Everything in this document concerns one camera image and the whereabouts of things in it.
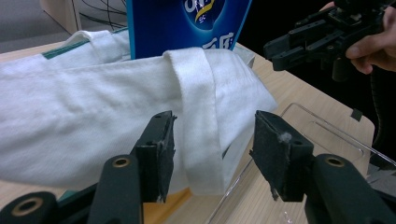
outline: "blue box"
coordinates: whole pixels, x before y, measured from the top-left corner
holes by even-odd
[[[233,49],[251,0],[127,0],[131,59],[169,49]]]

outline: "transparent plastic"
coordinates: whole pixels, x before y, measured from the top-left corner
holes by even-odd
[[[296,114],[301,119],[292,119]],[[331,153],[348,159],[373,189],[396,197],[395,161],[340,131],[301,105],[291,104],[281,117],[314,144],[314,155]],[[304,201],[275,201],[268,182],[254,161],[250,160],[207,223],[307,223]]]

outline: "folded shirt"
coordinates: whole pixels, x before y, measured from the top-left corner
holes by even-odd
[[[0,178],[74,190],[97,182],[106,160],[130,153],[151,117],[172,110],[169,193],[222,194],[253,135],[256,110],[277,107],[228,49],[47,72],[0,64],[0,95]]]

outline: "white fabric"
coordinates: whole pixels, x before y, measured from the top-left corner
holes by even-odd
[[[77,68],[7,72],[0,64],[0,178],[86,188],[107,159],[131,151],[153,115],[172,110],[170,193],[190,187],[194,194],[221,194],[253,135],[256,110],[276,108],[253,71],[227,49],[70,66]]]
[[[30,57],[1,63],[1,76],[18,73],[48,72],[51,70],[117,63],[130,57],[128,29],[116,33],[108,30],[77,31],[59,49]]]

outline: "green trim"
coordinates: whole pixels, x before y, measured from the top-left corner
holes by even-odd
[[[128,27],[123,27],[123,28],[120,28],[120,29],[118,29],[118,30],[115,30],[115,31],[112,32],[112,34],[121,33],[121,32],[123,32],[123,31],[125,31],[125,30],[128,30]]]
[[[46,58],[46,59],[51,59],[51,58],[55,58],[58,55],[61,55],[63,53],[66,53],[72,49],[76,49],[86,43],[90,42],[90,40],[82,40],[77,42],[76,44],[72,44],[70,46],[66,46],[63,48],[58,48],[58,49],[52,49],[50,51],[44,52],[42,55]]]
[[[61,202],[62,200],[72,196],[73,194],[77,193],[78,191],[74,190],[67,190],[59,199],[58,202]]]

